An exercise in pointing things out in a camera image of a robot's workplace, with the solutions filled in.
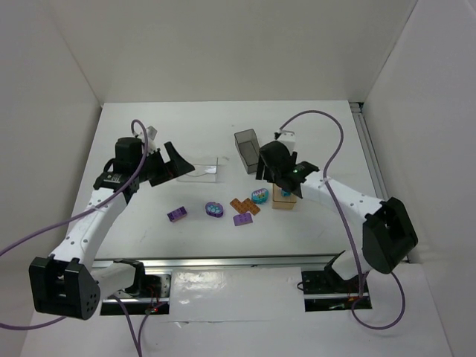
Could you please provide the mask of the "teal rounded printed lego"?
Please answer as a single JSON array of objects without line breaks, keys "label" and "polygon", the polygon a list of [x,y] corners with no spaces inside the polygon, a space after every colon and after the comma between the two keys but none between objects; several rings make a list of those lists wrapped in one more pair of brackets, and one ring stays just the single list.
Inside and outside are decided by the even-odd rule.
[{"label": "teal rounded printed lego", "polygon": [[251,200],[256,205],[261,205],[266,203],[268,200],[269,191],[265,188],[260,188],[258,190],[254,190],[251,193]]}]

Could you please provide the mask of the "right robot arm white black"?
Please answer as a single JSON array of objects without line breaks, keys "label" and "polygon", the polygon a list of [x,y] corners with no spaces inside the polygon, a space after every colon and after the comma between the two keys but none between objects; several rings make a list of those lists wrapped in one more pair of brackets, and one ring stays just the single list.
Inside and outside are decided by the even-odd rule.
[{"label": "right robot arm white black", "polygon": [[354,243],[327,263],[331,280],[351,280],[375,270],[390,274],[417,246],[418,238],[403,202],[366,196],[336,181],[307,161],[297,162],[281,141],[272,141],[259,151],[257,179],[264,179],[300,199],[314,201],[361,227],[361,247]]}]

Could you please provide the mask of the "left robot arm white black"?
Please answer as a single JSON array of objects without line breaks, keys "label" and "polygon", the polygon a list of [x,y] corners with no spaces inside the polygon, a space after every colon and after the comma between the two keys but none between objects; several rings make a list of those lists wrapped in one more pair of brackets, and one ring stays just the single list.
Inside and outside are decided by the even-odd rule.
[{"label": "left robot arm white black", "polygon": [[136,296],[145,290],[148,279],[138,260],[122,258],[98,271],[91,268],[107,233],[140,184],[154,187],[195,170],[172,143],[164,147],[168,161],[151,139],[117,140],[115,156],[97,177],[88,205],[73,228],[48,257],[36,257],[29,266],[37,312],[88,320],[99,303],[115,292]]}]

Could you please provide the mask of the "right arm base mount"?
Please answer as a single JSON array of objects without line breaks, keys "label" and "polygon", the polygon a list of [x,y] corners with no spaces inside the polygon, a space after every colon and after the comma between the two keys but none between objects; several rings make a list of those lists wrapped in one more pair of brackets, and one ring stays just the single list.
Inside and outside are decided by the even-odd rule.
[{"label": "right arm base mount", "polygon": [[302,291],[306,312],[334,312],[350,310],[359,299],[359,280],[331,277],[325,271],[302,271],[296,285]]}]

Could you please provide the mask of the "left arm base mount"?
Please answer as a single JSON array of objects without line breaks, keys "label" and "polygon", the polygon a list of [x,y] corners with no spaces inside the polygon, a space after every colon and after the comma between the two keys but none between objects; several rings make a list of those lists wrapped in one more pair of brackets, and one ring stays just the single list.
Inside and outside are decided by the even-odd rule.
[{"label": "left arm base mount", "polygon": [[119,279],[100,281],[100,315],[124,315],[118,298],[132,316],[168,315],[170,311],[171,270],[146,270],[144,279],[137,287],[119,287]]}]

